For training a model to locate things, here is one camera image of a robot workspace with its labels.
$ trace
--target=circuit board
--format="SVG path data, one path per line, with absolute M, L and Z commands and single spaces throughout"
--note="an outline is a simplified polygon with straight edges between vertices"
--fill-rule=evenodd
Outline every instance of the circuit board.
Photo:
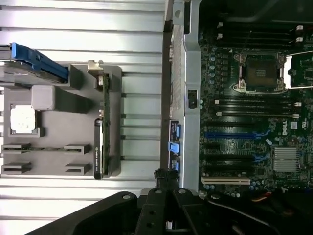
M 199 191 L 313 188 L 312 40 L 302 25 L 200 30 Z

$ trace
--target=white label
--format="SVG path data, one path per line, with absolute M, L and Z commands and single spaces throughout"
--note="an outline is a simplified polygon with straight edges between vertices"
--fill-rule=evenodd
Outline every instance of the white label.
M 271 146 L 273 145 L 272 141 L 270 141 L 269 139 L 266 139 L 265 142 L 268 143 Z
M 283 136 L 287 135 L 287 121 L 283 121 Z
M 292 129 L 292 130 L 298 129 L 298 122 L 292 121 L 292 122 L 291 122 L 291 129 Z

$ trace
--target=cable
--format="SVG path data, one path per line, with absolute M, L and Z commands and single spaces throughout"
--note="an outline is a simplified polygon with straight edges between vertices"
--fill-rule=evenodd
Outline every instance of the cable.
M 261 197 L 251 199 L 251 201 L 252 202 L 261 202 L 261 201 L 267 199 L 271 194 L 272 194 L 271 192 L 264 193 Z

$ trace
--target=heatsink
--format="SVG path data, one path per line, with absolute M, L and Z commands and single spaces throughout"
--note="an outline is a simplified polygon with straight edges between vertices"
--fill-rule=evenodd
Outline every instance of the heatsink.
M 273 161 L 276 172 L 297 172 L 300 169 L 299 155 L 294 147 L 275 147 Z

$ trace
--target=blue drive tray handle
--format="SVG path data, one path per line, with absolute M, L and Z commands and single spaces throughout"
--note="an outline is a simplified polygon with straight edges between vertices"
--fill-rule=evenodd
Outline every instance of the blue drive tray handle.
M 11 43 L 11 47 L 12 59 L 31 65 L 36 72 L 45 71 L 61 78 L 64 83 L 67 82 L 68 69 L 66 67 L 54 62 L 37 50 L 32 50 L 17 43 Z

